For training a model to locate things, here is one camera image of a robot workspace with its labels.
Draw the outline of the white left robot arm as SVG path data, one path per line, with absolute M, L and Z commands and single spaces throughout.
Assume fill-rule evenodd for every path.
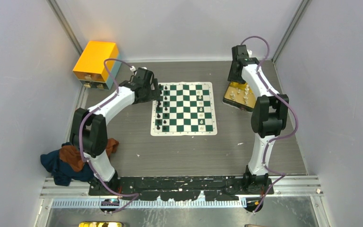
M 160 97 L 158 80 L 146 68 L 134 70 L 130 80 L 116 86 L 116 90 L 98 104 L 79 108 L 74 112 L 70 143 L 78 147 L 86 162 L 107 195 L 114 195 L 120 181 L 106 153 L 108 143 L 107 125 L 129 105 L 157 101 Z

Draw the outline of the dark blue cloth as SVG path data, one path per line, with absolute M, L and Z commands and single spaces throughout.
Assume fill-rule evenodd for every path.
M 51 174 L 54 183 L 59 186 L 69 186 L 72 180 L 88 182 L 94 177 L 93 171 L 87 164 L 81 172 L 72 170 L 69 164 L 60 160 L 59 149 L 40 155 L 40 162 Z

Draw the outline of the yellow teal drawer box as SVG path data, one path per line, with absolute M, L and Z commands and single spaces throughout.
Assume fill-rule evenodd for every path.
M 104 66 L 104 60 L 109 58 L 121 58 L 116 43 L 89 41 L 73 68 L 73 73 L 86 88 L 111 90 L 113 79 Z

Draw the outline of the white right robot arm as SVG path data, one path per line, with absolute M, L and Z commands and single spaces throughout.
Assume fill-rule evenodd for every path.
M 249 194 L 264 195 L 272 184 L 267 166 L 275 139 L 286 127 L 289 98 L 287 95 L 279 96 L 263 73 L 259 60 L 250 57 L 243 44 L 232 47 L 228 81 L 246 84 L 247 94 L 253 95 L 251 128 L 254 145 L 243 174 L 242 189 Z

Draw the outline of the orange cloth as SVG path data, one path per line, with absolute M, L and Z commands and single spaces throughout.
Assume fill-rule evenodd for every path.
M 108 139 L 105 149 L 108 157 L 110 157 L 111 154 L 116 153 L 119 144 L 120 143 L 113 138 Z M 69 164 L 72 170 L 77 173 L 81 172 L 84 167 L 86 167 L 86 164 L 82 161 L 79 150 L 69 143 L 62 144 L 59 149 L 59 158 L 61 161 Z

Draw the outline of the aluminium frame rail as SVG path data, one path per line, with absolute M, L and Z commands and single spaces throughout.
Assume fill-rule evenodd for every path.
M 73 181 L 69 186 L 58 186 L 52 178 L 45 180 L 40 193 L 41 199 L 53 199 L 55 208 L 103 208 L 105 202 L 114 201 L 112 208 L 126 207 L 130 209 L 153 208 L 238 208 L 246 207 L 248 201 L 260 201 L 257 194 L 227 195 L 221 191 L 192 191 L 178 189 L 176 191 L 148 191 L 147 198 L 143 193 L 136 200 L 132 197 L 116 195 L 89 195 L 90 185 L 85 182 Z M 298 178 L 288 176 L 278 181 L 266 195 L 272 197 L 320 197 L 324 193 L 319 181 L 310 176 Z

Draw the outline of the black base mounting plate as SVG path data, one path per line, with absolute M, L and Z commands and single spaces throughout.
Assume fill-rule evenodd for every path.
M 242 176 L 160 176 L 120 177 L 111 189 L 130 201 L 138 194 L 140 201 L 196 201 L 200 194 L 205 201 L 235 201 L 239 196 L 274 194 L 265 185 L 248 184 Z

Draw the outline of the yellow transparent tray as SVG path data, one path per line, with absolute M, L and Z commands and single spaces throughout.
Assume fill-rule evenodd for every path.
M 247 84 L 230 82 L 223 97 L 223 103 L 234 108 L 253 112 L 256 97 L 251 87 Z

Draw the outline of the green white chess board mat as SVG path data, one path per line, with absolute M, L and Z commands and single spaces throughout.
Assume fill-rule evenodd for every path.
M 160 120 L 162 124 L 161 129 L 157 130 L 156 127 L 158 120 L 156 115 L 157 102 L 153 101 L 152 104 L 152 120 L 151 132 L 152 136 L 199 136 L 199 135 L 217 135 L 216 113 L 214 92 L 211 82 L 168 82 L 160 83 L 159 88 L 161 91 L 160 99 L 162 112 Z M 199 131 L 199 108 L 197 90 L 202 90 L 204 114 L 205 114 L 205 131 Z M 164 112 L 164 92 L 169 92 L 169 106 L 168 112 Z M 163 114 L 168 114 L 168 119 L 164 119 Z

